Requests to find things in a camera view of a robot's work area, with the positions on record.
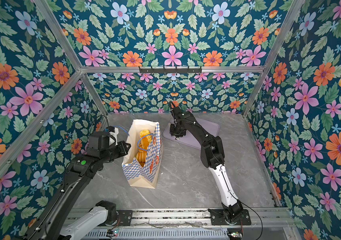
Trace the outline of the lilac plastic tray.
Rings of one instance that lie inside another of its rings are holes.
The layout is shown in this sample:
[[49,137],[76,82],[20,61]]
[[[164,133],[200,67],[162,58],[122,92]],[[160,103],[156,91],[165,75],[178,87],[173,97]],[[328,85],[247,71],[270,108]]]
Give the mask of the lilac plastic tray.
[[[203,120],[200,118],[196,118],[196,121],[211,135],[213,135],[214,137],[218,136],[219,133],[219,128],[220,126],[217,123],[214,122],[210,122],[207,120]],[[168,122],[168,125],[166,126],[165,130],[163,131],[162,135],[165,139],[180,143],[180,144],[184,144],[186,146],[189,147],[193,147],[196,149],[201,148],[200,143],[197,141],[197,139],[189,132],[186,132],[186,135],[184,137],[181,137],[179,140],[176,140],[174,136],[171,136],[170,134],[170,126],[171,124],[173,124],[174,121],[173,119],[171,119]]]

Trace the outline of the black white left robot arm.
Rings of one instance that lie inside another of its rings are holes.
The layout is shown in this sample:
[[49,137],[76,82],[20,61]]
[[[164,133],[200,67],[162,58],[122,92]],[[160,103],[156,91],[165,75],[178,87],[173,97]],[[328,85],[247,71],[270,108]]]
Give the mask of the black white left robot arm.
[[65,169],[63,182],[43,213],[23,234],[22,240],[81,240],[95,227],[119,223],[116,204],[98,202],[87,214],[65,226],[65,221],[77,199],[106,163],[128,154],[131,144],[117,141],[117,131],[94,132],[89,136],[87,150],[71,160]]

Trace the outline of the black hook rail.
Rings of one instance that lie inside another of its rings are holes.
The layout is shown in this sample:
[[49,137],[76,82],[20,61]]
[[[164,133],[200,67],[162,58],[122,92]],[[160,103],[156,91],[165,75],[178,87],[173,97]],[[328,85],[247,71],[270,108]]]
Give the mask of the black hook rail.
[[202,67],[139,67],[141,74],[200,74]]

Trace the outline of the aluminium frame profile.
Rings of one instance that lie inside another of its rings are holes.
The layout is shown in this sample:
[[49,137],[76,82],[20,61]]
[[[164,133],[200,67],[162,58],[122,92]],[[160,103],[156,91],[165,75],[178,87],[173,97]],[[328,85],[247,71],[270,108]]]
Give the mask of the aluminium frame profile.
[[100,97],[98,96],[96,89],[88,78],[89,73],[103,72],[103,73],[197,73],[197,72],[253,72],[266,74],[270,70],[272,61],[275,60],[277,53],[285,40],[289,29],[298,13],[304,1],[292,1],[286,17],[282,23],[280,34],[276,39],[275,44],[270,50],[268,57],[264,65],[259,67],[85,67],[81,64],[74,49],[70,45],[68,39],[65,37],[63,31],[60,29],[59,22],[55,17],[53,11],[48,5],[47,1],[35,1],[36,8],[40,11],[44,20],[48,24],[50,30],[53,32],[56,40],[63,48],[64,53],[69,58],[75,71],[69,78],[68,82],[62,87],[50,100],[45,107],[38,113],[33,121],[25,128],[25,130],[14,140],[11,146],[0,157],[0,177],[2,177],[12,163],[16,160],[16,157],[22,152],[24,146],[28,144],[37,131],[43,126],[50,114],[60,105],[64,96],[75,86],[78,80],[82,80],[86,88],[88,89],[91,97],[97,105],[99,111],[105,115],[106,109],[104,108]]

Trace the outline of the long ridged baguette bread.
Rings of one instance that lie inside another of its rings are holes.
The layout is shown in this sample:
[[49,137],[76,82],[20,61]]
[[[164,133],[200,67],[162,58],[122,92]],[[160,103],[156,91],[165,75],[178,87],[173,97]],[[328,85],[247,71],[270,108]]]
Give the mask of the long ridged baguette bread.
[[136,160],[139,162],[141,167],[144,167],[146,163],[147,152],[138,152],[135,156]]

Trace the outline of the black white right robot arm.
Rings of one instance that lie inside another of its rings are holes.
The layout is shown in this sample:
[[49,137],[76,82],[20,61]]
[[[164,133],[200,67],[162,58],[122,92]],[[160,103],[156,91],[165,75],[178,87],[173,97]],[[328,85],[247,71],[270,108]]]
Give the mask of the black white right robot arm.
[[200,144],[200,159],[209,169],[217,184],[221,196],[223,217],[229,225],[234,225],[243,214],[242,202],[235,194],[224,164],[224,149],[219,136],[213,136],[188,111],[184,112],[173,102],[168,103],[173,123],[170,125],[170,135],[176,139],[182,138],[187,132]]

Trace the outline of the blue checkered paper bag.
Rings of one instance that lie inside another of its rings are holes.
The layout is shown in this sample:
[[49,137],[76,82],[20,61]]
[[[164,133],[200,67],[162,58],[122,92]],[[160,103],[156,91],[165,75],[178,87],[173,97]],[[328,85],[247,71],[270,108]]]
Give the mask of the blue checkered paper bag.
[[127,143],[131,148],[123,158],[122,169],[129,185],[155,189],[163,155],[160,124],[133,120]]

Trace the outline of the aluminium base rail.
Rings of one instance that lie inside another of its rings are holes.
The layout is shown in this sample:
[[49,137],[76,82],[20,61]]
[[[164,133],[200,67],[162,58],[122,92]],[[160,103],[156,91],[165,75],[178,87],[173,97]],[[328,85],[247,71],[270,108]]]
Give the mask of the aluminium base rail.
[[229,223],[222,209],[74,209],[60,240],[299,240],[286,208],[244,208]]

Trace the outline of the golden glazed bread loaf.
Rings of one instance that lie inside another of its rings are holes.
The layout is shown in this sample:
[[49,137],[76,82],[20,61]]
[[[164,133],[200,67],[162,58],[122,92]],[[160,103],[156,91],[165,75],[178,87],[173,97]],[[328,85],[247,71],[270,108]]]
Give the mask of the golden glazed bread loaf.
[[138,147],[143,151],[146,151],[152,142],[152,133],[149,130],[140,131],[140,139],[138,141]]

